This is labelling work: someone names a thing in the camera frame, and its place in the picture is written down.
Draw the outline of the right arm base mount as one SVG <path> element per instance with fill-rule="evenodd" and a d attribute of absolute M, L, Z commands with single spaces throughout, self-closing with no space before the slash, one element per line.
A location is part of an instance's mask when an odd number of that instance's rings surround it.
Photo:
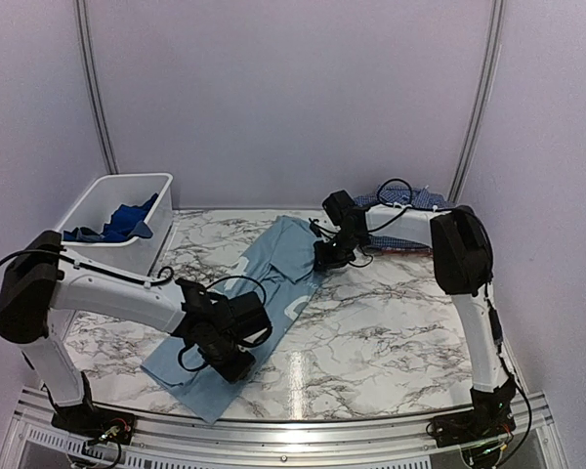
<path fill-rule="evenodd" d="M 516 429 L 516 423 L 511 401 L 516 393 L 516 386 L 512 382 L 492 393 L 472 388 L 472 409 L 433 417 L 426 433 L 436 441 L 439 448 L 512 433 Z"/>

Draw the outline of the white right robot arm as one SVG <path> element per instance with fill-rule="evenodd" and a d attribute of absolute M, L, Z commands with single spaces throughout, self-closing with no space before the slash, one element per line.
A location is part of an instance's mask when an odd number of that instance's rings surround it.
<path fill-rule="evenodd" d="M 348 192 L 331 193 L 322 208 L 336 228 L 314 244 L 314 268 L 327 272 L 350 265 L 355 250 L 374 236 L 429 247 L 435 280 L 458 312 L 472 364 L 475 396 L 516 393 L 516 378 L 504 354 L 501 321 L 493 301 L 494 254 L 488 233 L 473 209 L 416 208 L 382 199 L 358 205 Z"/>

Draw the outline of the blue checked shirt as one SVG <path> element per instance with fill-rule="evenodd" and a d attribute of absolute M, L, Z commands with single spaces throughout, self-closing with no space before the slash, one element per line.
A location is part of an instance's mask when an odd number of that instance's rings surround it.
<path fill-rule="evenodd" d="M 394 203 L 405 205 L 410 203 L 416 209 L 442 210 L 453 208 L 454 204 L 447 201 L 442 194 L 430 192 L 427 187 L 410 189 L 406 184 L 398 181 L 391 181 L 385 187 L 380 186 L 374 192 L 358 195 L 354 202 L 358 206 L 375 205 L 378 203 L 380 193 L 382 200 L 389 205 Z M 397 252 L 429 252 L 430 247 L 389 236 L 372 235 L 366 249 L 374 251 L 397 251 Z"/>

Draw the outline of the light blue garment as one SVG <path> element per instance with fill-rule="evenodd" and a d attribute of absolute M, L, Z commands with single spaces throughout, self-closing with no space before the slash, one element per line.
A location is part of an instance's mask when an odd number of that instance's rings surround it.
<path fill-rule="evenodd" d="M 183 370 L 178 338 L 165 339 L 142 363 L 142 371 L 205 422 L 212 424 L 222 417 L 320 287 L 322 275 L 314 270 L 316 240 L 309 222 L 280 216 L 237 259 L 233 278 L 214 287 L 229 298 L 249 291 L 267 298 L 272 334 L 251 351 L 256 363 L 247 377 L 230 384 L 212 367 L 196 373 Z"/>

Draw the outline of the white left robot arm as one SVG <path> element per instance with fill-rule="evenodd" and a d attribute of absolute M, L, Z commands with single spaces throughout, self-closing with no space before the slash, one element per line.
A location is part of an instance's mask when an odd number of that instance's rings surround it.
<path fill-rule="evenodd" d="M 41 233 L 0 259 L 0 337 L 20 348 L 55 406 L 84 435 L 103 428 L 104 414 L 89 402 L 83 372 L 52 330 L 56 312 L 155 329 L 180 340 L 183 353 L 198 352 L 202 362 L 193 372 L 212 368 L 230 384 L 252 370 L 252 349 L 273 330 L 267 291 L 257 280 L 249 291 L 228 296 L 170 267 L 148 277 L 105 265 L 67 248 L 58 233 Z"/>

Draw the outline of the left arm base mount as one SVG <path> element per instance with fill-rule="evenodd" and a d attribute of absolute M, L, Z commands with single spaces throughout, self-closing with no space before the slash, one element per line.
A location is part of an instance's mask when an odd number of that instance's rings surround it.
<path fill-rule="evenodd" d="M 110 438 L 121 445 L 131 443 L 135 423 L 136 416 L 133 413 L 89 404 L 57 406 L 51 420 L 54 428 L 90 440 L 97 440 L 112 427 L 118 427 L 118 433 Z"/>

